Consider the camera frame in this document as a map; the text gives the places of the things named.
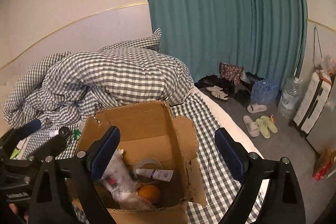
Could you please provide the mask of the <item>brown cardboard box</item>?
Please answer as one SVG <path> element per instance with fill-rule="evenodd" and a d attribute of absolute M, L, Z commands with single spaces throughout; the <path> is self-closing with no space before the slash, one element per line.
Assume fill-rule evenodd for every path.
<path fill-rule="evenodd" d="M 173 117 L 162 101 L 142 102 L 100 110 L 88 117 L 77 150 L 86 151 L 110 126 L 120 129 L 119 149 L 129 170 L 147 158 L 172 169 L 169 182 L 159 183 L 161 200 L 150 211 L 121 210 L 107 190 L 97 192 L 109 214 L 117 223 L 187 223 L 187 203 L 207 205 L 198 163 L 198 138 L 193 122 L 184 116 Z"/>

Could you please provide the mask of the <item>grey white plastic package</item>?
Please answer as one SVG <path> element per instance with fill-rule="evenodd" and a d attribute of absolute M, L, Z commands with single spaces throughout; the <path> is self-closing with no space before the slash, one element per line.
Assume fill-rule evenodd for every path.
<path fill-rule="evenodd" d="M 123 162 L 123 149 L 114 152 L 102 175 L 101 183 L 122 210 L 149 210 L 154 208 L 150 201 L 138 195 L 140 183 L 132 179 Z"/>

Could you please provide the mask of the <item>green foil wrapper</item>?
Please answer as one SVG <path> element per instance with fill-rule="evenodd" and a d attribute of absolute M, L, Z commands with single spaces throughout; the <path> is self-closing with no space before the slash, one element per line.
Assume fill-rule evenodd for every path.
<path fill-rule="evenodd" d="M 73 139 L 74 140 L 79 140 L 81 138 L 81 132 L 79 129 L 74 129 L 73 131 Z"/>

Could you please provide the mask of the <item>white suitcase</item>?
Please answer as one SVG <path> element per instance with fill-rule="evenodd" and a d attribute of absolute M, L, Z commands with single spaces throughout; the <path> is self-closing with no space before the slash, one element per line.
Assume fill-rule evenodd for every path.
<path fill-rule="evenodd" d="M 306 93 L 293 118 L 300 131 L 309 134 L 330 95 L 335 76 L 321 77 L 318 72 L 313 72 Z"/>

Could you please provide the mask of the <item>floral patterned bag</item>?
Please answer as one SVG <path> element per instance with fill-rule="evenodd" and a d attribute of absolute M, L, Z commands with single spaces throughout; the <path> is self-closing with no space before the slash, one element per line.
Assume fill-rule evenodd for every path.
<path fill-rule="evenodd" d="M 240 76 L 242 71 L 243 67 L 237 65 L 231 65 L 224 62 L 219 64 L 220 77 L 226 79 L 227 81 L 233 82 L 235 86 L 240 84 Z"/>

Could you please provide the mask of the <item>white cylindrical bottle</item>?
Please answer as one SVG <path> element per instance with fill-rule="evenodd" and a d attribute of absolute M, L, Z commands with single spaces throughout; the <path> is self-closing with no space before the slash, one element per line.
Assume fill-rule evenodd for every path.
<path fill-rule="evenodd" d="M 59 130 L 54 130 L 54 131 L 49 132 L 49 136 L 50 136 L 51 138 L 57 136 L 58 134 L 59 134 Z"/>

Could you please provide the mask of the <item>white slipper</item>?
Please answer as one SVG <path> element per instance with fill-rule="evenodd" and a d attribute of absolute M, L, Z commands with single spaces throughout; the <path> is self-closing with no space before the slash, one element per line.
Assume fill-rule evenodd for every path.
<path fill-rule="evenodd" d="M 251 114 L 261 113 L 261 112 L 267 111 L 267 106 L 255 103 L 255 104 L 248 105 L 246 110 Z"/>
<path fill-rule="evenodd" d="M 248 134 L 251 137 L 256 138 L 260 135 L 260 130 L 258 128 L 258 125 L 256 124 L 255 121 L 252 120 L 250 116 L 245 115 L 243 116 L 242 120 L 243 120 L 243 123 L 246 127 Z"/>

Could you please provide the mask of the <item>orange fruit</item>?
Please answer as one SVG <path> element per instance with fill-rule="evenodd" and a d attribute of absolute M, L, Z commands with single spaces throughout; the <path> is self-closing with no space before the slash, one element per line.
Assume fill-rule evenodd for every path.
<path fill-rule="evenodd" d="M 151 204 L 157 204 L 161 199 L 161 192 L 155 185 L 143 185 L 138 190 L 138 196 L 148 200 Z"/>

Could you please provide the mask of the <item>checked bed sheet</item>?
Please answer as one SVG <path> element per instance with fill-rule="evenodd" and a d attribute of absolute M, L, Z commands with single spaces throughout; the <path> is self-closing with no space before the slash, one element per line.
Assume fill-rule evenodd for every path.
<path fill-rule="evenodd" d="M 184 116 L 193 122 L 198 138 L 197 156 L 207 205 L 188 202 L 187 223 L 218 223 L 240 188 L 216 148 L 214 133 L 220 125 L 207 105 L 209 101 L 209 98 L 195 93 L 183 104 L 169 106 L 173 117 Z M 73 141 L 59 158 L 73 156 L 78 151 L 78 142 Z"/>

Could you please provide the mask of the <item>white cosmetic tube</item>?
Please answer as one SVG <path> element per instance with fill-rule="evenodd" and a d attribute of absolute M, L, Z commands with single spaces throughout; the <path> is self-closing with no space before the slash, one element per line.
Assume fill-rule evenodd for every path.
<path fill-rule="evenodd" d="M 152 180 L 169 182 L 172 179 L 174 171 L 165 169 L 138 168 L 135 170 L 135 174 Z"/>

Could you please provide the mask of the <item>red snack bag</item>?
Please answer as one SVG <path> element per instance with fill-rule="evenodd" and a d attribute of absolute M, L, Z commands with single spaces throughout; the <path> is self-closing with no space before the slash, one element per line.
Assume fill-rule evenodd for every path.
<path fill-rule="evenodd" d="M 335 163 L 335 150 L 326 149 L 316 161 L 312 178 L 317 181 L 322 180 L 331 170 Z"/>

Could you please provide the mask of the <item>large water jug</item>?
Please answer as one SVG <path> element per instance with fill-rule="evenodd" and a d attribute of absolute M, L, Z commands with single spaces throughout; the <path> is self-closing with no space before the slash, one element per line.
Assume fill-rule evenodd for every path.
<path fill-rule="evenodd" d="M 301 96 L 301 79 L 294 77 L 287 79 L 278 103 L 278 111 L 286 119 L 291 119 L 295 115 L 295 108 Z"/>

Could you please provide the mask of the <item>pack of water bottles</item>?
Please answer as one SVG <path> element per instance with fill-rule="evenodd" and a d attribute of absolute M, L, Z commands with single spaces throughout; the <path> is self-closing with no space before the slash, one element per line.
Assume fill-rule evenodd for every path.
<path fill-rule="evenodd" d="M 267 105 L 275 101 L 278 85 L 268 80 L 256 81 L 251 91 L 251 101 L 260 105 Z"/>

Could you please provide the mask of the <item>white sneakers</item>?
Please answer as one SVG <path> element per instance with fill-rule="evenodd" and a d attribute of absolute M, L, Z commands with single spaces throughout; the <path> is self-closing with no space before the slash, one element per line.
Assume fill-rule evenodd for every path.
<path fill-rule="evenodd" d="M 206 90 L 211 93 L 211 95 L 219 100 L 227 101 L 228 94 L 223 91 L 221 87 L 218 86 L 208 86 Z"/>

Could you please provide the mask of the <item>black shoes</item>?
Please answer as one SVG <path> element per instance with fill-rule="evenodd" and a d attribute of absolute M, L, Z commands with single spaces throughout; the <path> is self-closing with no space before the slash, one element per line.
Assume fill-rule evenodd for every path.
<path fill-rule="evenodd" d="M 246 89 L 239 89 L 235 94 L 234 94 L 234 99 L 240 105 L 243 107 L 248 107 L 251 102 L 251 94 L 248 90 Z"/>

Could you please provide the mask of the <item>green slipper pair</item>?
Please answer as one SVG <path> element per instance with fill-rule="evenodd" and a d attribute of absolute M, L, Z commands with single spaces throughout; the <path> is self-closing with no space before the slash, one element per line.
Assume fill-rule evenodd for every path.
<path fill-rule="evenodd" d="M 257 118 L 255 122 L 261 135 L 266 139 L 270 138 L 271 133 L 276 134 L 278 132 L 274 116 L 262 115 L 260 118 Z"/>

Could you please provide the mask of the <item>black square box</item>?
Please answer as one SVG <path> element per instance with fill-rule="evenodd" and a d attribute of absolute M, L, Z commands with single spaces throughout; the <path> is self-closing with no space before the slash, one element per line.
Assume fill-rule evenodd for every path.
<path fill-rule="evenodd" d="M 72 137 L 72 131 L 68 127 L 61 127 L 58 131 L 58 135 L 62 136 L 64 139 L 69 139 Z"/>

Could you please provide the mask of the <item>white tape roll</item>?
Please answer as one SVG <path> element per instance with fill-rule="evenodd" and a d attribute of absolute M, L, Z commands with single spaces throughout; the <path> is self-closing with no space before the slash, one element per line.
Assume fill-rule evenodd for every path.
<path fill-rule="evenodd" d="M 138 169 L 162 169 L 162 165 L 158 160 L 148 157 L 136 162 L 133 166 L 133 176 L 145 185 L 157 185 L 159 183 L 158 180 L 137 174 L 136 171 Z"/>

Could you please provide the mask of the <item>grey white checked duvet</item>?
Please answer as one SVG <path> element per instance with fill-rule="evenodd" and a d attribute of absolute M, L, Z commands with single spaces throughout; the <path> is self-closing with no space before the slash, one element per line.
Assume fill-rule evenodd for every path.
<path fill-rule="evenodd" d="M 12 128 L 34 119 L 42 127 L 77 124 L 101 109 L 163 100 L 182 104 L 194 87 L 179 59 L 160 52 L 162 32 L 96 52 L 64 52 L 32 65 L 3 105 Z"/>

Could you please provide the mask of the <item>teal curtain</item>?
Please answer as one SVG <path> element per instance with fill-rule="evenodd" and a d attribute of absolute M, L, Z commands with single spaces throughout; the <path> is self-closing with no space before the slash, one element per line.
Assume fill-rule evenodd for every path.
<path fill-rule="evenodd" d="M 306 0 L 148 0 L 161 51 L 182 60 L 193 78 L 226 62 L 283 85 L 300 73 Z"/>

